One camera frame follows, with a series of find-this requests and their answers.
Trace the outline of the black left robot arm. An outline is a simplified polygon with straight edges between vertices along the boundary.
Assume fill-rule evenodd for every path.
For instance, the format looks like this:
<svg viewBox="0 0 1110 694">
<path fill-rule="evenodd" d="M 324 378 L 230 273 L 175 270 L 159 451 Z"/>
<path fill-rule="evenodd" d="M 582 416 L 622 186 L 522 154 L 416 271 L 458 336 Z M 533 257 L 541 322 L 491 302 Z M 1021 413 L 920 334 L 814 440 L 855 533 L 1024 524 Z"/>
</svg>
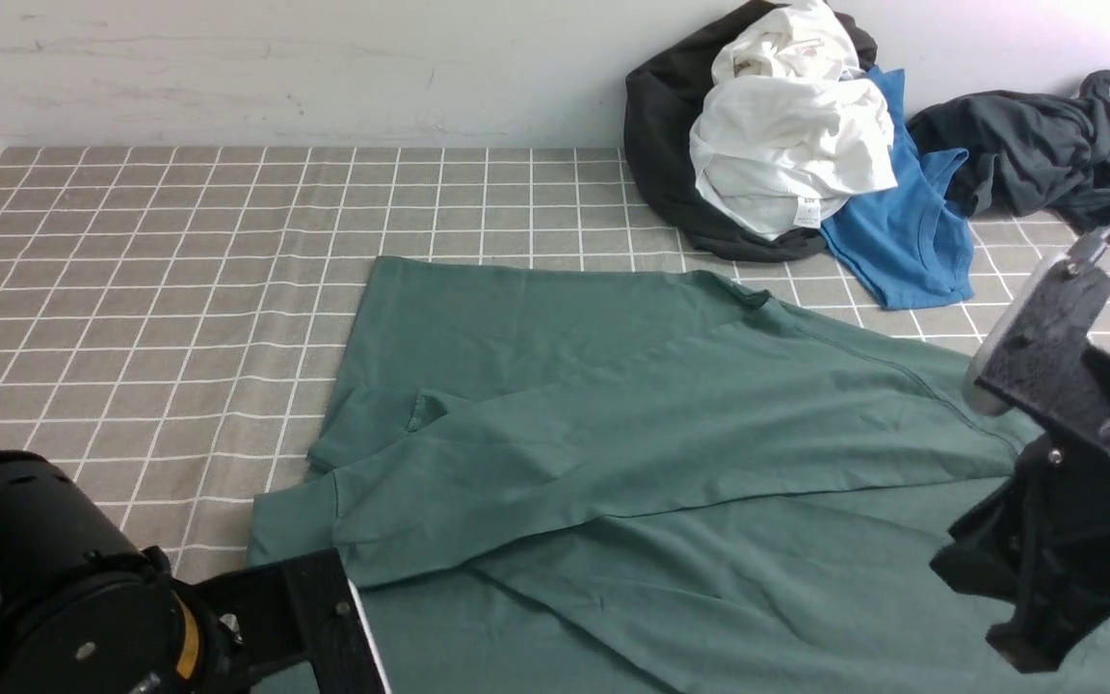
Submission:
<svg viewBox="0 0 1110 694">
<path fill-rule="evenodd" d="M 0 449 L 0 693 L 198 693 L 220 654 L 162 549 L 46 457 Z"/>
</svg>

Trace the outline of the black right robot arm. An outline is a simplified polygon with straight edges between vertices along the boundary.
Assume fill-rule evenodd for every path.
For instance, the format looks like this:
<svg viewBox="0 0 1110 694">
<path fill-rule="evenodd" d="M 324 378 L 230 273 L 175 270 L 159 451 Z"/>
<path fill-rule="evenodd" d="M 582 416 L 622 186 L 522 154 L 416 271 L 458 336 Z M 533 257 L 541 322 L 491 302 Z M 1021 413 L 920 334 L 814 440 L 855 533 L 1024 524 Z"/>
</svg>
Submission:
<svg viewBox="0 0 1110 694">
<path fill-rule="evenodd" d="M 1023 675 L 1057 671 L 1110 618 L 1110 420 L 1101 443 L 1032 440 L 1012 477 L 965 511 L 931 570 L 960 596 L 1013 607 L 988 645 Z"/>
</svg>

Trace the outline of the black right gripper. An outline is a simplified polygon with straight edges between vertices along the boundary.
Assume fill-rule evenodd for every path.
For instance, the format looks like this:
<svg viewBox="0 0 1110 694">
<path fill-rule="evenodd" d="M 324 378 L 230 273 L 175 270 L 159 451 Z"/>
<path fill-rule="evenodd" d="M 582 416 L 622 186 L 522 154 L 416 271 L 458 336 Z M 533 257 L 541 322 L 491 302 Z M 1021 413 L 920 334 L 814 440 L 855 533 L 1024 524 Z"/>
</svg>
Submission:
<svg viewBox="0 0 1110 694">
<path fill-rule="evenodd" d="M 931 571 L 961 596 L 1013 607 L 988 645 L 1023 675 L 1057 671 L 1110 618 L 1110 456 L 1048 436 L 950 527 Z"/>
</svg>

